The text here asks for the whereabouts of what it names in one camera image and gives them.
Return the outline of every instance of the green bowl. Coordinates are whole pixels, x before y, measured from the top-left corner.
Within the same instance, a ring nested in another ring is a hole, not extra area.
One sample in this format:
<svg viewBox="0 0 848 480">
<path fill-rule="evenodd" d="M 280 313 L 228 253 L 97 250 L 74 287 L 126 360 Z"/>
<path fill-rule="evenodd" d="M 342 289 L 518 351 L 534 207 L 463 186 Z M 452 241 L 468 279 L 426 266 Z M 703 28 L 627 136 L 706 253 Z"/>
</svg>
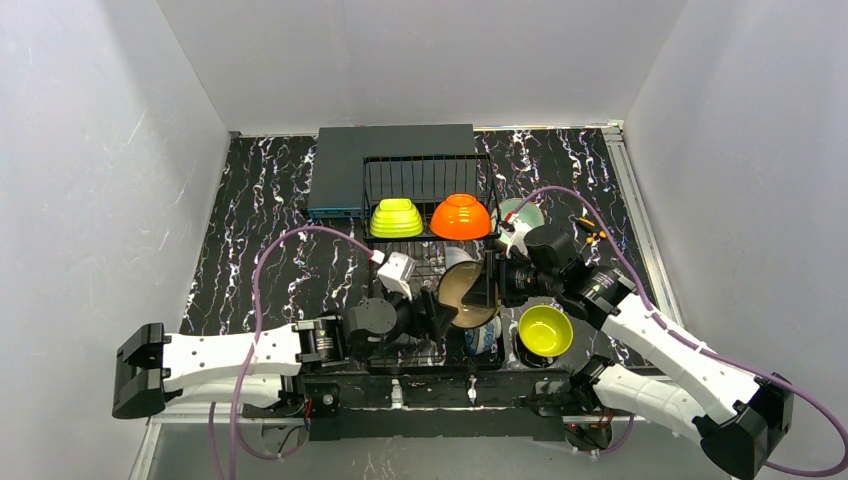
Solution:
<svg viewBox="0 0 848 480">
<path fill-rule="evenodd" d="M 374 211 L 370 229 L 379 238 L 414 237 L 424 231 L 424 222 L 408 198 L 386 198 Z"/>
</svg>

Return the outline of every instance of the cable connector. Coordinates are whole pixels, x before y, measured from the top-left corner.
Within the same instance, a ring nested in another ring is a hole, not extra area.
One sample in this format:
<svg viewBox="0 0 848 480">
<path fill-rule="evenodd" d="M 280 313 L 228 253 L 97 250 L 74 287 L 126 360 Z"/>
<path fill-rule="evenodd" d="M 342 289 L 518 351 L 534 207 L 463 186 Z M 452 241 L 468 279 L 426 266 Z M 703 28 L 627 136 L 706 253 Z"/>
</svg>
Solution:
<svg viewBox="0 0 848 480">
<path fill-rule="evenodd" d="M 392 252 L 386 263 L 377 270 L 377 278 L 386 290 L 402 293 L 404 297 L 412 301 L 409 279 L 412 278 L 414 271 L 415 260 L 402 253 Z"/>
<path fill-rule="evenodd" d="M 371 261 L 376 263 L 377 265 L 382 265 L 383 261 L 386 260 L 386 254 L 379 250 L 371 250 Z"/>
</svg>

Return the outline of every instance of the white veins pattern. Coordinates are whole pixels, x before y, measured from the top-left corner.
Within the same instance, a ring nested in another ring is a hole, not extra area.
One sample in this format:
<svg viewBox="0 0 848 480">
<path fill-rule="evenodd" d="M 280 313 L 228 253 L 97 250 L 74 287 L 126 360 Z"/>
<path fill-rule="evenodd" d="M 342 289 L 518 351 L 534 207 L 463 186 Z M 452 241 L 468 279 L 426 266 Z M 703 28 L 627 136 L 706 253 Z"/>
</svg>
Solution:
<svg viewBox="0 0 848 480">
<path fill-rule="evenodd" d="M 252 283 L 259 255 L 285 232 L 309 223 L 303 210 L 312 185 L 317 142 L 317 136 L 233 140 L 186 299 L 182 333 L 223 335 L 253 329 Z M 647 278 L 601 130 L 478 131 L 475 144 L 477 152 L 493 159 L 492 175 L 502 200 L 546 185 L 576 189 L 604 215 L 628 261 Z M 478 181 L 483 186 L 485 177 L 481 175 Z M 587 214 L 579 202 L 565 195 L 547 195 L 534 203 L 548 223 L 568 229 L 588 263 L 620 265 L 605 242 L 586 243 L 586 233 L 575 223 Z M 316 224 L 362 237 L 356 219 Z M 443 263 L 444 244 L 424 247 L 432 255 L 424 261 Z M 476 242 L 467 249 L 479 259 L 483 244 Z M 260 279 L 266 328 L 360 303 L 370 283 L 367 264 L 360 252 L 338 238 L 301 234 L 289 239 L 269 257 Z M 437 278 L 425 283 L 435 287 Z M 520 316 L 519 309 L 502 312 L 506 341 L 517 334 Z M 641 357 L 621 342 L 583 322 L 575 320 L 573 324 L 575 340 L 563 355 L 568 357 L 563 360 L 566 364 L 580 366 L 588 356 L 600 353 L 626 365 L 644 365 Z M 433 351 L 426 363 L 439 364 L 444 360 L 444 351 L 439 352 L 443 348 L 430 342 L 421 345 L 419 353 Z M 515 358 L 508 358 L 507 363 L 519 364 Z"/>
</svg>

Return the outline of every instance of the black mount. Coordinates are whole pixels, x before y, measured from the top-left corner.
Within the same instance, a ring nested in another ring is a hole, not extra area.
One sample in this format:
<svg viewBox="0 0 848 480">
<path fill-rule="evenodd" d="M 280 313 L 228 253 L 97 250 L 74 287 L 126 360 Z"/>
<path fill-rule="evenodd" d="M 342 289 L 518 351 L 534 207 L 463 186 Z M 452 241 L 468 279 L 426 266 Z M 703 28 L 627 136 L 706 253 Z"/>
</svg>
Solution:
<svg viewBox="0 0 848 480">
<path fill-rule="evenodd" d="M 162 381 L 171 374 L 162 368 L 162 346 L 171 341 L 161 323 L 142 326 L 118 349 L 112 417 L 144 418 L 165 410 L 181 391 L 165 393 Z"/>
<path fill-rule="evenodd" d="M 752 479 L 789 432 L 794 395 L 757 377 L 760 388 L 746 404 L 736 402 L 738 413 L 719 425 L 709 415 L 692 423 L 701 434 L 701 450 L 722 470 L 741 480 Z"/>
</svg>

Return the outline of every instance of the bowl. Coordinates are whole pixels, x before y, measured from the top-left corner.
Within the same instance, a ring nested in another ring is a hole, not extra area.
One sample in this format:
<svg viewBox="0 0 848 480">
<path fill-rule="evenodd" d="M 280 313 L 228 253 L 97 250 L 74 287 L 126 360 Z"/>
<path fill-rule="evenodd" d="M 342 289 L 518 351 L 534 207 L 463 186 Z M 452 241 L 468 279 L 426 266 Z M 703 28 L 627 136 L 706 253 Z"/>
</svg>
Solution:
<svg viewBox="0 0 848 480">
<path fill-rule="evenodd" d="M 448 240 L 476 240 L 492 231 L 488 210 L 467 193 L 454 193 L 440 203 L 430 228 Z"/>
<path fill-rule="evenodd" d="M 518 321 L 521 343 L 540 357 L 557 357 L 565 353 L 574 339 L 568 316 L 550 305 L 530 307 Z"/>
<path fill-rule="evenodd" d="M 499 205 L 501 210 L 501 216 L 505 217 L 507 213 L 515 210 L 515 207 L 517 207 L 519 203 L 521 203 L 520 198 L 510 198 L 501 202 L 501 204 Z M 498 213 L 492 212 L 491 218 L 493 230 L 495 229 L 495 227 L 497 227 L 497 217 Z M 524 222 L 529 225 L 531 229 L 533 229 L 536 227 L 541 227 L 545 224 L 545 214 L 542 213 L 542 210 L 538 206 L 536 206 L 536 204 L 527 202 L 527 204 L 521 207 L 521 210 L 519 210 L 518 213 L 515 214 L 515 221 Z M 503 246 L 509 245 L 510 235 L 511 233 L 507 232 L 506 230 L 502 231 L 501 236 L 498 237 L 498 242 L 501 243 Z"/>
<path fill-rule="evenodd" d="M 421 214 L 408 198 L 380 200 L 370 222 L 371 235 L 379 238 L 414 237 L 424 231 Z"/>
<path fill-rule="evenodd" d="M 462 297 L 477 281 L 483 265 L 474 261 L 460 262 L 447 269 L 439 280 L 437 290 L 439 303 L 457 309 L 457 315 L 451 320 L 454 327 L 461 329 L 479 328 L 494 318 L 497 308 L 466 305 Z"/>
</svg>

